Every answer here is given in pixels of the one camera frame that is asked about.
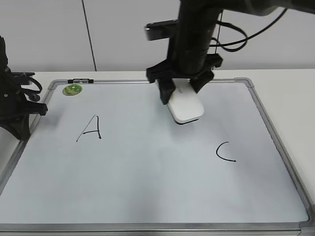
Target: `whiteboard frame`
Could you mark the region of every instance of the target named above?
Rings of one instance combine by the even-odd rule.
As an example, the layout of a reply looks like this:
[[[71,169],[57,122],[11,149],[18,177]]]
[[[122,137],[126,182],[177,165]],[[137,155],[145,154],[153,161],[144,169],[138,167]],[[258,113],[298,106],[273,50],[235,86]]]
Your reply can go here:
[[[43,103],[48,104],[57,86],[70,83],[86,84],[145,84],[146,80],[54,80],[48,87],[48,91],[43,99]],[[265,108],[263,107],[252,81],[248,78],[235,79],[214,79],[210,83],[243,83],[247,86],[254,103],[271,135],[274,144],[289,172],[289,175],[301,197],[304,207],[309,216],[306,222],[292,223],[200,223],[200,224],[176,224],[176,223],[156,223],[156,224],[0,224],[1,235],[231,235],[231,234],[250,234],[250,235],[315,235],[315,205],[312,202],[304,184],[294,167],[278,133],[275,130]],[[31,125],[31,133],[36,128],[40,116],[37,115]],[[20,141],[10,157],[5,169],[0,173],[0,194],[2,193],[7,181],[9,180],[19,158],[21,157],[28,141]]]

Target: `white table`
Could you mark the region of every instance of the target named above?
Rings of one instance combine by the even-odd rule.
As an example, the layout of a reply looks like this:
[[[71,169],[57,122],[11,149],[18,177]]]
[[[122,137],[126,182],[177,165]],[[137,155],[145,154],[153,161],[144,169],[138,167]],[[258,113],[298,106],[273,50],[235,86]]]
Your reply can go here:
[[[315,69],[309,70],[218,70],[217,79],[248,77],[263,102],[294,165],[315,202]],[[55,79],[144,80],[145,72],[36,72],[44,90]],[[0,172],[18,141],[0,129]]]

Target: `black marker writing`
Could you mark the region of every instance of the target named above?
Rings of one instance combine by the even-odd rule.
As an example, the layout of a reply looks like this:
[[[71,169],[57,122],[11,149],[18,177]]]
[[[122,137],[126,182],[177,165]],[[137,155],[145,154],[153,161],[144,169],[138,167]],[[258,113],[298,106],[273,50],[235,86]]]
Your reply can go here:
[[[89,124],[92,122],[92,120],[94,119],[94,117],[97,117],[97,130],[93,130],[93,131],[87,131],[85,132],[85,130],[88,128]],[[79,135],[78,139],[76,142],[79,141],[80,137],[83,135],[83,134],[88,134],[88,133],[94,133],[94,132],[97,132],[98,133],[98,138],[99,139],[102,139],[101,135],[100,135],[100,131],[99,131],[99,117],[97,115],[94,115],[91,120],[89,121],[89,123],[87,124],[87,126],[85,126],[84,130],[81,132],[81,134]]]
[[[217,156],[218,156],[219,158],[221,158],[222,160],[236,162],[236,160],[225,159],[225,158],[221,157],[221,156],[218,154],[219,148],[220,148],[223,144],[227,144],[227,143],[229,143],[229,142],[224,142],[224,143],[220,144],[220,145],[218,146],[217,150],[216,150],[216,154],[217,154]]]

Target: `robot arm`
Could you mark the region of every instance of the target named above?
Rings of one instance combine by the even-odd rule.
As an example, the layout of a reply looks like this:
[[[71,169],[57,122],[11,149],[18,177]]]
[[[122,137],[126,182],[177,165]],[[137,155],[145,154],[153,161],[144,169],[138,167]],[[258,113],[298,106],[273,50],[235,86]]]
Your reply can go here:
[[[265,16],[277,7],[315,14],[315,1],[310,0],[181,0],[177,21],[148,24],[146,31],[149,40],[169,37],[166,60],[147,69],[149,82],[158,83],[163,104],[169,103],[176,90],[173,79],[190,79],[195,93],[213,79],[211,68],[220,67],[222,58],[207,52],[223,9]]]

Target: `black robotic mount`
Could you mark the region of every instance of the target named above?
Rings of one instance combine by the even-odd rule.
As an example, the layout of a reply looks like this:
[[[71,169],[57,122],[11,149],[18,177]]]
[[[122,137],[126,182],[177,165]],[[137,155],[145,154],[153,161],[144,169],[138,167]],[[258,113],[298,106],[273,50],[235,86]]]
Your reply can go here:
[[[48,109],[46,104],[37,103],[42,87],[31,77],[34,73],[12,73],[7,64],[5,42],[0,36],[0,127],[19,140],[27,140],[30,137],[30,114],[44,116]],[[22,88],[21,85],[31,82],[38,90]]]
[[[220,67],[218,54],[207,54],[214,28],[223,9],[265,16],[277,7],[315,14],[313,0],[181,0],[178,20],[147,24],[148,40],[169,38],[166,60],[147,68],[150,83],[157,81],[160,98],[167,104],[173,78],[190,79],[195,92],[213,80],[211,68]]]

